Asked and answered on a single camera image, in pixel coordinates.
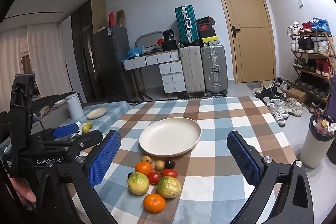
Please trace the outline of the person's left hand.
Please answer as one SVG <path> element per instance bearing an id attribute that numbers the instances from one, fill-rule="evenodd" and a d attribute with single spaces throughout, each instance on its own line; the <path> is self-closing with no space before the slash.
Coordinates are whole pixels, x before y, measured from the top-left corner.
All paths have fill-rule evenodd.
<path id="1" fill-rule="evenodd" d="M 32 191 L 29 183 L 24 178 L 10 178 L 14 189 L 17 191 L 19 198 L 22 202 L 36 202 L 37 198 Z"/>

